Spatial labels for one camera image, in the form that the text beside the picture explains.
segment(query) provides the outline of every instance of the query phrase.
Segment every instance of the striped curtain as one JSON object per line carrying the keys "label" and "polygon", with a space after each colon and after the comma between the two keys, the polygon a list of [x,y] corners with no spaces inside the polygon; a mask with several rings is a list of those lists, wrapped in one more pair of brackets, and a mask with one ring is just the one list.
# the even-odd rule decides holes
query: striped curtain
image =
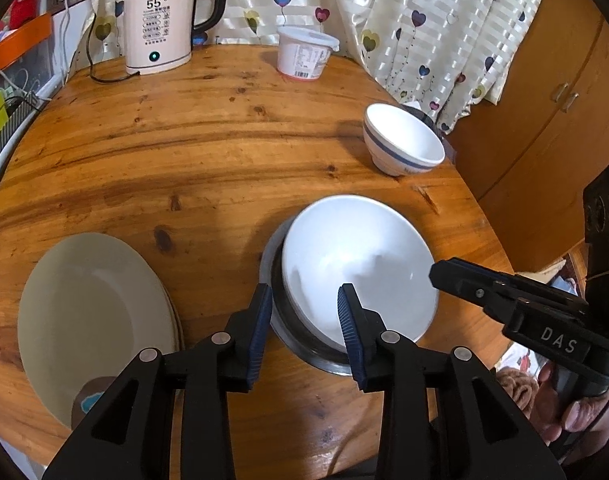
{"label": "striped curtain", "polygon": [[[281,25],[326,32],[339,38],[341,55],[399,102],[419,102],[449,133],[472,104],[486,96],[498,101],[540,1],[228,0],[220,23],[194,43],[277,44]],[[197,22],[210,5],[198,0]],[[92,50],[99,60],[119,55],[120,0],[94,0],[94,8],[101,29],[92,34]]]}

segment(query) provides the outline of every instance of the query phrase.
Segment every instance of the cable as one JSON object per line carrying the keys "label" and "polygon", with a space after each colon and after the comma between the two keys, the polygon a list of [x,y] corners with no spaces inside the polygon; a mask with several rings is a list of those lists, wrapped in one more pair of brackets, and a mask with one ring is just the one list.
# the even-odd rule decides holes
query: cable
{"label": "cable", "polygon": [[20,72],[24,72],[27,75],[27,78],[25,79],[25,83],[22,86],[22,89],[24,91],[26,91],[27,90],[27,84],[28,84],[28,70],[26,68],[21,68],[20,70],[18,70],[18,73],[20,73]]}
{"label": "cable", "polygon": [[562,464],[569,457],[569,455],[577,449],[577,446],[579,446],[579,444],[582,442],[582,439],[585,437],[585,435],[587,433],[590,433],[591,430],[593,430],[595,425],[598,422],[600,422],[600,419],[603,417],[604,413],[606,413],[608,409],[609,409],[609,400],[606,401],[606,404],[604,405],[604,407],[602,408],[600,413],[597,414],[597,417],[594,418],[593,422],[591,422],[591,424],[589,424],[588,427],[578,435],[575,442],[573,444],[571,444],[571,447],[569,447],[567,452],[558,460],[559,463]]}
{"label": "cable", "polygon": [[4,80],[9,83],[9,85],[11,85],[12,88],[15,88],[18,92],[20,92],[20,94],[24,95],[26,92],[24,91],[24,89],[20,88],[18,85],[16,85],[11,79],[9,79],[9,77],[2,71],[0,70],[0,75],[4,78]]}
{"label": "cable", "polygon": [[28,96],[28,95],[33,95],[36,99],[40,99],[41,101],[50,101],[51,99],[48,97],[38,97],[35,94],[32,94],[30,91],[27,92],[25,91],[24,88],[20,88],[18,85],[16,85],[11,79],[9,79],[9,77],[0,69],[0,75],[4,78],[4,80],[9,83],[9,85],[11,85],[12,88],[15,88],[18,92],[20,92],[21,96]]}
{"label": "cable", "polygon": [[62,86],[66,84],[66,78],[69,75],[66,55],[66,31],[71,23],[71,9],[69,7],[69,0],[64,0],[64,12],[66,15],[60,22],[60,71],[62,72]]}
{"label": "cable", "polygon": [[15,99],[20,99],[21,101],[25,102],[26,104],[28,104],[30,107],[32,107],[35,111],[37,112],[41,112],[42,110],[40,110],[40,108],[38,108],[37,106],[35,106],[31,101],[29,101],[27,98],[25,97],[21,97],[21,96],[13,96],[13,97],[9,97],[6,98],[4,100],[5,105],[9,102],[9,101],[13,101]]}
{"label": "cable", "polygon": [[28,90],[28,92],[29,92],[30,94],[33,94],[33,93],[34,93],[33,89],[36,87],[36,83],[38,83],[38,90],[40,90],[40,79],[35,78],[35,79],[33,80],[33,83],[31,83],[31,88]]}
{"label": "cable", "polygon": [[118,79],[100,79],[99,77],[95,77],[93,75],[93,61],[91,60],[91,51],[89,50],[89,43],[91,43],[91,34],[93,34],[93,30],[96,26],[96,20],[98,15],[93,13],[93,21],[91,22],[91,30],[89,31],[89,35],[87,36],[87,59],[89,60],[89,77],[93,79],[96,83],[109,84],[109,83],[120,83],[121,81],[126,81],[127,79],[131,79],[136,75],[140,75],[140,72],[135,72],[133,74],[127,74]]}

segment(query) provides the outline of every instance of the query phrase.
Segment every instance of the wood grain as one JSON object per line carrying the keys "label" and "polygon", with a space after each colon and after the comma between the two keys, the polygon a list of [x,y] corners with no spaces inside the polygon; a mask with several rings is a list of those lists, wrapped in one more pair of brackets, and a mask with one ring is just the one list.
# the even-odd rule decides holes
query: wood grain
{"label": "wood grain", "polygon": [[539,270],[584,237],[582,192],[609,164],[609,27],[559,112],[480,201],[518,270]]}
{"label": "wood grain", "polygon": [[[497,106],[482,101],[458,121],[449,142],[456,167],[480,199],[520,158],[571,91],[602,17],[591,0],[542,0],[511,64]],[[556,104],[551,97],[569,88]]]}
{"label": "wood grain", "polygon": [[[20,143],[0,186],[0,436],[39,462],[67,431],[27,382],[16,318],[29,273],[65,236],[104,232],[142,254],[188,344],[246,307],[278,225],[331,194],[391,205],[436,259],[510,272],[449,163],[406,178],[376,170],[362,115],[391,99],[358,65],[334,57],[318,82],[302,83],[278,74],[275,61],[272,48],[210,46],[182,68],[120,84],[78,73]],[[104,77],[123,70],[120,60],[98,66]],[[443,296],[421,344],[465,344],[491,366],[507,341],[481,309]],[[318,479],[364,460],[377,452],[381,409],[381,396],[306,365],[271,335],[252,394],[230,396],[238,478]]]}

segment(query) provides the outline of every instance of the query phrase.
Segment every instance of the cream plate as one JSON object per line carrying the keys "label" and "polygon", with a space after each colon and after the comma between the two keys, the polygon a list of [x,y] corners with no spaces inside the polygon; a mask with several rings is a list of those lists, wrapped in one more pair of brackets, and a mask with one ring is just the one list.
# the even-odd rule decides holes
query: cream plate
{"label": "cream plate", "polygon": [[117,238],[79,234],[48,250],[27,280],[20,356],[42,403],[70,428],[74,400],[91,381],[117,376],[143,348],[177,351],[175,324],[140,254]]}
{"label": "cream plate", "polygon": [[428,278],[433,256],[409,221],[376,200],[329,196],[308,206],[289,229],[283,278],[297,316],[319,339],[346,351],[337,290],[353,283],[362,305],[387,329],[424,335],[437,308]]}

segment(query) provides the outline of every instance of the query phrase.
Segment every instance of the human hand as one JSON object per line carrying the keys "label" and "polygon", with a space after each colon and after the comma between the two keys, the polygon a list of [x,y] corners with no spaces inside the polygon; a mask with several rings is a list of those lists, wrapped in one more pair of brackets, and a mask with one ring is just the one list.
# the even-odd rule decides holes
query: human hand
{"label": "human hand", "polygon": [[[540,390],[535,396],[535,405],[531,412],[531,423],[547,446],[562,433],[562,429],[577,433],[584,431],[602,411],[609,400],[609,389],[600,397],[592,397],[572,402],[561,418],[558,394],[553,389],[551,377],[555,364],[548,363],[540,372]],[[609,440],[609,409],[591,431],[582,438],[578,446],[569,455],[565,463],[572,463],[600,451]]]}

